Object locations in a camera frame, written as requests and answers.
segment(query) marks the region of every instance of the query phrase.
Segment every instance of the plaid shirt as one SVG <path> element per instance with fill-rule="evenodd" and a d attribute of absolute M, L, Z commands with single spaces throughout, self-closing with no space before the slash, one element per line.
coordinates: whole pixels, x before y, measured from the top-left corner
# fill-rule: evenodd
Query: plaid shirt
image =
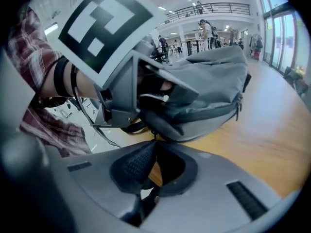
<path fill-rule="evenodd" d="M 28 107 L 20 129 L 39 138 L 44 145 L 58 148 L 62 157 L 91 153 L 83 129 L 50 114 L 66 98 L 41 99 L 38 94 L 50 69 L 61 57 L 48 44 L 36 13 L 28 8 L 8 37 L 6 52 L 36 96 Z"/>

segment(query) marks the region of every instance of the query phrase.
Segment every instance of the table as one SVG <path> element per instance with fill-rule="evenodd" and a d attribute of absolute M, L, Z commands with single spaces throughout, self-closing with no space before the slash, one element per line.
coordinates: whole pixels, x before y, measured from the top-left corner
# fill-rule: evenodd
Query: table
<path fill-rule="evenodd" d="M 311 169 L 311 114 L 275 70 L 258 62 L 249 72 L 239 120 L 185 145 L 229 159 L 285 197 L 302 187 Z M 134 137 L 154 138 L 150 132 Z M 157 165 L 150 177 L 161 182 Z"/>

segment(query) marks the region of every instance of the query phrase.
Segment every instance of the balcony railing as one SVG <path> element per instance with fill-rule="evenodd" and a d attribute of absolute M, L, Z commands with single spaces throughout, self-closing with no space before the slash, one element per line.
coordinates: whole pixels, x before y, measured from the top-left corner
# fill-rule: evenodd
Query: balcony railing
<path fill-rule="evenodd" d="M 214 3 L 200 4 L 197 6 L 191 6 L 180 10 L 176 10 L 173 13 L 168 13 L 167 19 L 161 25 L 179 20 L 181 18 L 211 13 L 235 13 L 235 14 L 251 15 L 249 10 L 249 4 L 235 3 L 235 2 L 214 2 Z"/>

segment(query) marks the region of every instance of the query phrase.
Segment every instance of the glass door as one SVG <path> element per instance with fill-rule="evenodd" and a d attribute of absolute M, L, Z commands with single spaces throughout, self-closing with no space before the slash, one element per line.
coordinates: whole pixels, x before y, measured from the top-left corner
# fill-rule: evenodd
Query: glass door
<path fill-rule="evenodd" d="M 293 14 L 279 16 L 273 19 L 275 26 L 274 51 L 272 66 L 284 73 L 292 66 L 295 45 L 295 26 Z"/>
<path fill-rule="evenodd" d="M 282 17 L 277 17 L 273 19 L 275 26 L 275 36 L 274 36 L 274 51 L 272 58 L 272 66 L 279 69 L 282 51 L 283 51 L 283 22 Z"/>
<path fill-rule="evenodd" d="M 295 26 L 294 17 L 292 14 L 282 16 L 284 25 L 284 45 L 283 45 L 283 58 L 280 65 L 280 72 L 284 73 L 287 67 L 292 66 L 294 58 L 295 46 Z"/>
<path fill-rule="evenodd" d="M 268 18 L 265 21 L 266 34 L 265 34 L 265 46 L 263 53 L 263 60 L 270 64 L 272 56 L 272 44 L 273 44 L 273 24 L 272 18 Z"/>

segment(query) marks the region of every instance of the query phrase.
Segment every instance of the gray backpack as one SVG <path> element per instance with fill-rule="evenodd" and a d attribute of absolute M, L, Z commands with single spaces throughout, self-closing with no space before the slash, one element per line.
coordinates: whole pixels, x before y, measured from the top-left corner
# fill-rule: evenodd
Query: gray backpack
<path fill-rule="evenodd" d="M 166 68 L 199 95 L 191 104 L 158 104 L 142 108 L 141 122 L 123 130 L 136 132 L 147 126 L 168 141 L 194 140 L 239 116 L 247 77 L 247 60 L 238 46 L 218 48 L 189 56 Z"/>

